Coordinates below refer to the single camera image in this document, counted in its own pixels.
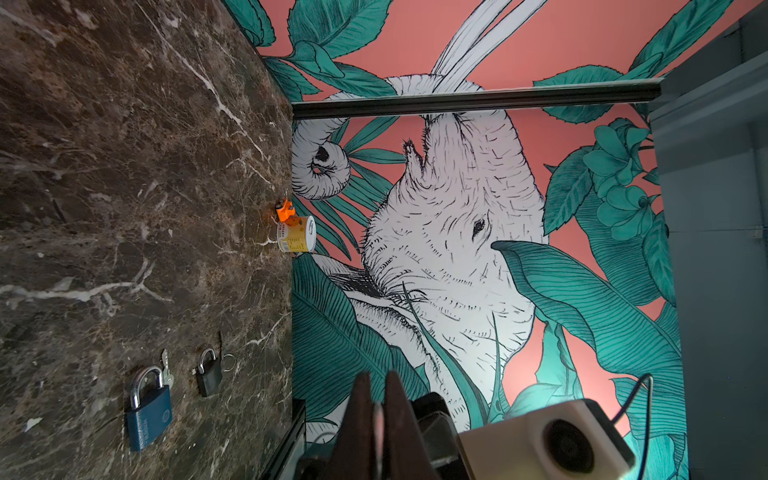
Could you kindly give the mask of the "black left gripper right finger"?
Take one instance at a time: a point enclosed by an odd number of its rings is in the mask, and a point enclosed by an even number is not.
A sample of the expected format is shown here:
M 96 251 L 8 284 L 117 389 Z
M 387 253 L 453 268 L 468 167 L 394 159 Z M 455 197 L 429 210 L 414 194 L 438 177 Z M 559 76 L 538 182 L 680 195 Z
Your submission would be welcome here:
M 383 473 L 386 479 L 437 479 L 400 377 L 385 382 Z

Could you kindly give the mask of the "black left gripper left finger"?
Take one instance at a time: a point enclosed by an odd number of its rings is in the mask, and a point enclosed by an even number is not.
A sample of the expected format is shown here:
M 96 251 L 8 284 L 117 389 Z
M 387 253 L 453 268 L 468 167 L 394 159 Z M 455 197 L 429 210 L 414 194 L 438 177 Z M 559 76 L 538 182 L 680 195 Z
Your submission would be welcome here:
M 359 373 L 331 459 L 323 470 L 324 479 L 371 479 L 374 467 L 373 402 L 370 375 Z

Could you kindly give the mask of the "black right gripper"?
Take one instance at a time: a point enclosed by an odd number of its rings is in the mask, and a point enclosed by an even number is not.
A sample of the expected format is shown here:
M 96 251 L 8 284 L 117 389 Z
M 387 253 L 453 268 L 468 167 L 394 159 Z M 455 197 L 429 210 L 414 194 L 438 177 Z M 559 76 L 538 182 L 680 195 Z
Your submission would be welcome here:
M 445 400 L 436 392 L 430 392 L 411 400 L 426 454 L 431 466 L 441 479 L 469 479 L 460 453 L 458 433 Z M 320 433 L 313 442 L 307 442 L 306 451 L 296 464 L 294 479 L 317 479 L 318 470 L 330 460 L 336 432 Z

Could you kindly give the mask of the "silver key with ring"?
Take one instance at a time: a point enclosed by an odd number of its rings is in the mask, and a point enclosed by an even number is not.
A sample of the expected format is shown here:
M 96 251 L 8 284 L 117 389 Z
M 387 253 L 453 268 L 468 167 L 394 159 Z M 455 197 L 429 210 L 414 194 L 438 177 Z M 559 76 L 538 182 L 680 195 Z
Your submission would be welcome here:
M 221 370 L 223 373 L 229 373 L 237 367 L 238 360 L 236 355 L 230 352 L 226 348 L 224 335 L 221 330 L 218 331 L 218 339 L 219 339 L 219 359 L 221 362 Z

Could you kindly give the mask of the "black padlock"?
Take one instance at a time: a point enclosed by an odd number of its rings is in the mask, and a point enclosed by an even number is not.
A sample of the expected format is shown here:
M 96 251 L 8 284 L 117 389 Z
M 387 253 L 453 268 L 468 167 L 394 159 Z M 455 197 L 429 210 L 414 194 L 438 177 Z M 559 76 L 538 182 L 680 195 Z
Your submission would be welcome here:
M 196 380 L 199 393 L 211 397 L 220 392 L 223 371 L 220 356 L 213 348 L 206 348 L 199 356 Z

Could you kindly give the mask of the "blue padlock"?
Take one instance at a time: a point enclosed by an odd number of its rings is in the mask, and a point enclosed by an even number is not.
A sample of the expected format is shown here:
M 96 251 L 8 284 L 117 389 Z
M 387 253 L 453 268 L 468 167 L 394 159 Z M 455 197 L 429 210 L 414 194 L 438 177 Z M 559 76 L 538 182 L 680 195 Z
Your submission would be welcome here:
M 125 422 L 134 452 L 157 440 L 173 420 L 171 388 L 158 366 L 147 366 L 134 377 L 129 390 Z

